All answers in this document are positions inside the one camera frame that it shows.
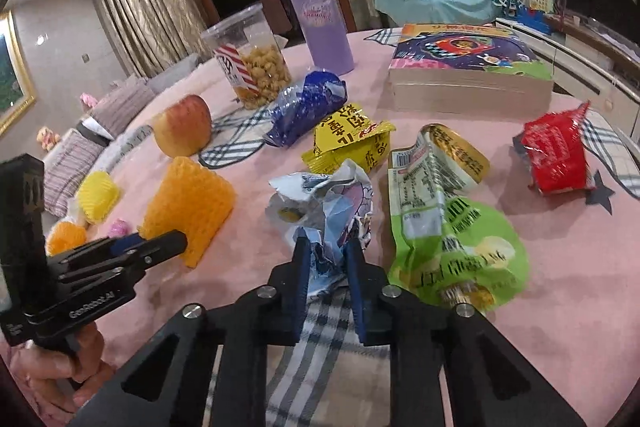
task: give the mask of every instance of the purple water bottle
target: purple water bottle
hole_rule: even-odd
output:
[[[317,68],[335,74],[353,70],[347,27],[337,0],[291,0]]]

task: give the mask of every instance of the star shape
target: star shape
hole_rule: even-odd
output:
[[[606,209],[606,211],[613,215],[613,211],[611,208],[611,201],[609,200],[615,192],[611,190],[609,187],[605,187],[602,182],[602,176],[600,175],[600,171],[596,171],[593,176],[593,182],[595,183],[595,187],[591,190],[587,190],[586,194],[586,203],[587,204],[600,204]]]

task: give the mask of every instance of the teddy bear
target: teddy bear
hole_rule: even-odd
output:
[[[36,140],[44,150],[49,152],[60,141],[60,134],[54,133],[49,127],[45,126],[38,131]]]

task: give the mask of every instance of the wall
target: wall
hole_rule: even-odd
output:
[[[126,73],[100,25],[92,0],[35,0],[12,10],[22,58],[36,103],[0,136],[0,161],[22,153],[42,158],[40,127],[63,134],[82,115],[79,97],[100,99]],[[38,37],[47,39],[38,45]],[[82,55],[89,55],[89,62]]]

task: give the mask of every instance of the human hand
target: human hand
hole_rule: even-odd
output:
[[[95,323],[79,330],[76,339],[80,349],[73,358],[31,345],[18,353],[15,365],[12,363],[36,395],[67,412],[82,407],[113,376],[111,366],[101,360],[104,338]],[[68,396],[56,383],[66,378],[84,384]]]

